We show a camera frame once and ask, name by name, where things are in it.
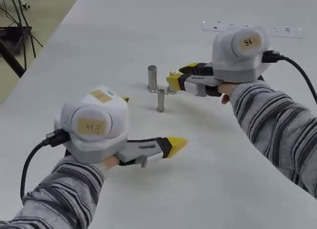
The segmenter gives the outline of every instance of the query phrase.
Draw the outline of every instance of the white device housing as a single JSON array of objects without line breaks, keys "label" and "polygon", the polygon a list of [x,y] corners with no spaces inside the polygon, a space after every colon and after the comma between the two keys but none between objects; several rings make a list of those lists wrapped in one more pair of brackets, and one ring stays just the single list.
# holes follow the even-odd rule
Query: white device housing
[{"label": "white device housing", "polygon": [[64,146],[78,161],[101,162],[126,146],[128,105],[107,87],[99,86],[79,103],[64,104],[54,128],[70,133],[71,140]]},{"label": "white device housing", "polygon": [[214,78],[232,83],[256,80],[269,67],[262,63],[269,45],[262,27],[231,28],[217,35],[212,48]]}]

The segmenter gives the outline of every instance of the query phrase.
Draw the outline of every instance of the white table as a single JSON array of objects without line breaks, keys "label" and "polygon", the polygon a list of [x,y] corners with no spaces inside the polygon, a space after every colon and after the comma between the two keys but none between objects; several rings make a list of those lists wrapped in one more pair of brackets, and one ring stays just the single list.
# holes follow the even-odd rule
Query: white table
[{"label": "white table", "polygon": [[[149,65],[158,67],[159,83],[165,85],[171,67],[210,61],[216,33],[201,30],[205,19],[266,26],[283,21],[305,28],[304,40],[273,38],[271,47],[297,60],[317,80],[316,26],[310,23],[314,1],[284,0],[285,6],[277,7],[281,2],[78,0],[0,108],[1,220],[11,219],[21,207],[23,163],[53,129],[56,112],[64,102],[106,84],[131,98],[131,138],[179,136],[189,143],[157,166],[115,168],[91,228],[315,227],[315,200],[252,147],[230,105],[178,93],[166,96],[166,112],[159,114],[156,95],[146,90]],[[316,111],[300,74],[287,63],[272,65],[264,77]],[[31,163],[26,189],[38,184],[62,155],[63,147],[42,149]]]}]

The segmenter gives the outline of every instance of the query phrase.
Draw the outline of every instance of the metal cylinder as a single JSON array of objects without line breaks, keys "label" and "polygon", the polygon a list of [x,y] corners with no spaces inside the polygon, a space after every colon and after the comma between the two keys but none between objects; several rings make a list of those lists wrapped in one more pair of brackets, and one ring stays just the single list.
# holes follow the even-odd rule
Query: metal cylinder
[{"label": "metal cylinder", "polygon": [[156,92],[158,89],[157,67],[154,65],[148,66],[148,75],[149,75],[148,90],[150,92]]},{"label": "metal cylinder", "polygon": [[[178,70],[176,68],[171,68],[169,75],[172,76],[177,73],[178,73]],[[167,92],[169,94],[176,94],[177,90],[171,84],[168,84]]]},{"label": "metal cylinder", "polygon": [[159,113],[162,113],[165,110],[164,101],[165,101],[165,90],[158,89],[158,108],[157,108],[157,111]]}]

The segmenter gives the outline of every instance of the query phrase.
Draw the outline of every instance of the floor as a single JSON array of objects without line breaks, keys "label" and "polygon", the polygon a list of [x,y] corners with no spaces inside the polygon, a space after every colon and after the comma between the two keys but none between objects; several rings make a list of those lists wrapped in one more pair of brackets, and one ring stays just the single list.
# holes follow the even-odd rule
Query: floor
[{"label": "floor", "polygon": [[[11,0],[4,0],[7,12],[15,19],[16,13]],[[61,23],[65,15],[72,8],[76,0],[24,0],[31,5],[30,10],[24,10],[24,14],[30,26],[33,28],[33,35],[39,42],[45,46],[54,30]],[[4,9],[4,3],[0,0],[0,7]],[[0,10],[0,26],[9,26],[12,23],[5,13]],[[29,41],[26,43],[27,65],[30,66],[34,59],[32,47]],[[35,41],[36,54],[41,51],[41,46]],[[16,57],[22,66],[24,66],[23,52]],[[0,58],[0,105],[8,97],[12,89],[15,87],[19,78]]]}]

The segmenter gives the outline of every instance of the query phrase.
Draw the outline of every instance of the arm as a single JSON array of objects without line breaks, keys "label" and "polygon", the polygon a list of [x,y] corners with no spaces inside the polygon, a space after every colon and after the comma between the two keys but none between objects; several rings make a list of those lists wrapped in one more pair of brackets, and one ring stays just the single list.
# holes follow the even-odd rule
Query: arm
[{"label": "arm", "polygon": [[252,144],[292,182],[317,197],[317,118],[265,82],[232,89],[234,114]]},{"label": "arm", "polygon": [[81,164],[72,156],[64,157],[24,196],[24,207],[13,220],[0,223],[0,229],[86,229],[96,211],[107,170],[118,163],[115,157],[96,164]]}]

